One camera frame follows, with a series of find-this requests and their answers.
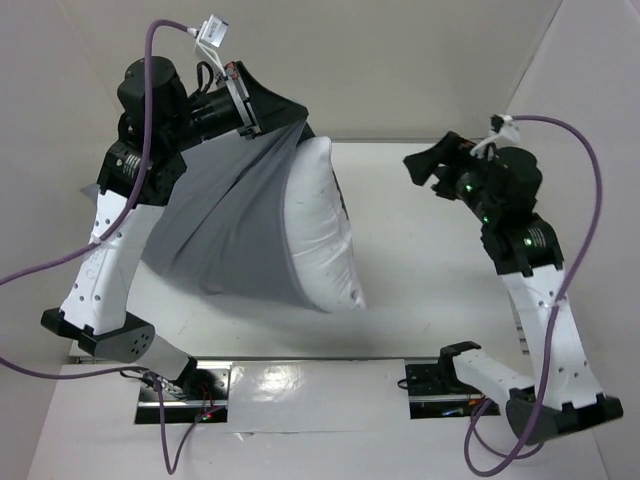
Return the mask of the white pillow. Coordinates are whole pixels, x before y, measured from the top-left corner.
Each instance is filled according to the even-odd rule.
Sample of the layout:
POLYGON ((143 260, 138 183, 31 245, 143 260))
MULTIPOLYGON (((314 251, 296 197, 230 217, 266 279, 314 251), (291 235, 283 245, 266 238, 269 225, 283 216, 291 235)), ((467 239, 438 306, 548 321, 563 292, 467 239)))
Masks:
POLYGON ((353 231, 332 164, 332 141, 313 137, 294 152, 284 191, 284 227, 302 293, 315 309, 364 309, 353 231))

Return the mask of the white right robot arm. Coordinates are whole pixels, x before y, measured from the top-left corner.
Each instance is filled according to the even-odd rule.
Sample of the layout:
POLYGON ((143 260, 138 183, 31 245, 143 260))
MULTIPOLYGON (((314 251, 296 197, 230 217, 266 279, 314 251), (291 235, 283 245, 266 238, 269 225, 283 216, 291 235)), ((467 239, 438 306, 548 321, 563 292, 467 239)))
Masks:
POLYGON ((505 285, 529 355, 521 375, 465 341, 441 349, 441 388, 481 392, 505 415, 517 438, 533 446, 617 420, 621 401, 604 393, 591 371, 562 284, 567 275, 553 227, 534 208, 542 183, 536 157, 521 148, 474 142, 454 132, 403 163, 418 186, 460 200, 481 223, 481 241, 505 285))

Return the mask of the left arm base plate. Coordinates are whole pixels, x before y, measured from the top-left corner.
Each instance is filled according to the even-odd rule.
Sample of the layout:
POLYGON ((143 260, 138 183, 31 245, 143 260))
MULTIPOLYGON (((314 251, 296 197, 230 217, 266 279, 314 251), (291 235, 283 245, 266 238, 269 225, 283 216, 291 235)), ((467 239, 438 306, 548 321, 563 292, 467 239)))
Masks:
MULTIPOLYGON (((205 374, 200 373, 198 383, 187 390, 160 379, 167 424, 191 424, 198 416, 202 417, 203 424, 227 422, 232 363, 203 360, 198 368, 205 374)), ((134 423, 158 425, 160 402, 153 380, 149 374, 139 376, 138 380, 140 389, 134 423)))

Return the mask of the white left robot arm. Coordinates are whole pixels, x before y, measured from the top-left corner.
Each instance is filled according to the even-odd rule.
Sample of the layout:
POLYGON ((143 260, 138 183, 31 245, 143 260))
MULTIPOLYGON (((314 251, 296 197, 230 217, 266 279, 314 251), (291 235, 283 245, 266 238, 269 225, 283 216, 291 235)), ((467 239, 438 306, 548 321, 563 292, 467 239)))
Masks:
POLYGON ((195 358, 128 312, 127 301, 147 240, 186 171, 182 154, 233 130, 257 137, 308 116, 305 106, 261 85, 243 63, 229 63, 224 73, 187 93, 165 57, 126 69, 117 89, 124 112, 98 176, 88 251, 62 305, 41 319, 93 357, 152 371, 176 399, 207 378, 195 358))

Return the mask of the grey pillowcase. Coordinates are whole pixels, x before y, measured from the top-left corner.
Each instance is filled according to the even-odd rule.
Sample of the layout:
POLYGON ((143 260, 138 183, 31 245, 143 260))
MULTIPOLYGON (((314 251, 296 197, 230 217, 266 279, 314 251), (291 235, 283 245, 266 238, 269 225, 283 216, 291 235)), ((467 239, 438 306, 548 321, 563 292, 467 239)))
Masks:
POLYGON ((330 151, 330 138, 310 135, 303 122, 188 149, 142 263, 191 293, 314 309, 294 266, 285 195, 296 167, 314 166, 330 151))

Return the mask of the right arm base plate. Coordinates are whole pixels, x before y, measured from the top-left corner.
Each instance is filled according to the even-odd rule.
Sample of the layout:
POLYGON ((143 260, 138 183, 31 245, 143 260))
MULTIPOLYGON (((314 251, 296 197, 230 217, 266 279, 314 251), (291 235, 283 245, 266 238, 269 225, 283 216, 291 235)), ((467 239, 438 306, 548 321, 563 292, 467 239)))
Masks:
POLYGON ((408 395, 412 420, 469 417, 484 396, 470 386, 449 385, 436 360, 407 361, 397 386, 408 395))

